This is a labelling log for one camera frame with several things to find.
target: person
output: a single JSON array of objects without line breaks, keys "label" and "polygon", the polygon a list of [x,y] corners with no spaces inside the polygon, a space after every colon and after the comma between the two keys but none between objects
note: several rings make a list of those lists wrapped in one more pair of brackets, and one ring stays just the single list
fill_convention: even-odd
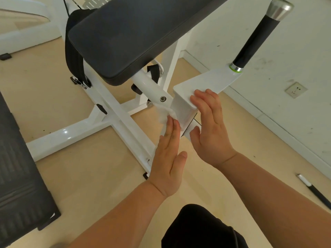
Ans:
[{"label": "person", "polygon": [[[330,247],[331,214],[232,147],[221,102],[211,90],[196,90],[201,131],[190,133],[199,157],[225,175],[274,248]],[[159,206],[180,187],[187,159],[178,154],[180,125],[168,117],[151,174],[122,202],[72,242],[70,248],[136,248]],[[162,248],[247,247],[244,238],[198,205],[186,205],[161,241]]]}]

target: black padded seat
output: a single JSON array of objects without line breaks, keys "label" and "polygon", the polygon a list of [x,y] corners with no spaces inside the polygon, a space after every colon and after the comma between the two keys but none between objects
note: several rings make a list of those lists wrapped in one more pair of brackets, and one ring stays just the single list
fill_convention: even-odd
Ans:
[{"label": "black padded seat", "polygon": [[227,0],[111,0],[69,31],[110,85],[124,83]]}]

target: power outlet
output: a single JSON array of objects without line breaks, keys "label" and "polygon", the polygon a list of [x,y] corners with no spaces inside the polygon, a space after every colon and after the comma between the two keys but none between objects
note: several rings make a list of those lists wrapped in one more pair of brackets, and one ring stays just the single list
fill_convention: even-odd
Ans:
[{"label": "power outlet", "polygon": [[297,98],[302,93],[306,92],[308,89],[304,86],[302,86],[300,83],[295,82],[290,87],[288,87],[285,92],[289,94],[293,98]]}]

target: black ribbed platform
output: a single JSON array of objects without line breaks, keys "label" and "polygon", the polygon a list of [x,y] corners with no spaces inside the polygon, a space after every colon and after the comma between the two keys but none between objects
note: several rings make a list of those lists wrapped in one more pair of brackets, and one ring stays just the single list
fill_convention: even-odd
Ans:
[{"label": "black ribbed platform", "polygon": [[0,93],[0,248],[60,215]]}]

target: forearm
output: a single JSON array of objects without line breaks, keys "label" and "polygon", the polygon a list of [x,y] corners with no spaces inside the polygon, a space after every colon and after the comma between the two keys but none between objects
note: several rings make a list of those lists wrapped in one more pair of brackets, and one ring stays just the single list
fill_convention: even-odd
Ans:
[{"label": "forearm", "polygon": [[70,248],[138,247],[165,197],[149,182],[140,184],[120,204],[83,232]]},{"label": "forearm", "polygon": [[331,215],[244,155],[237,154],[218,170],[232,183],[273,247],[330,244]]}]

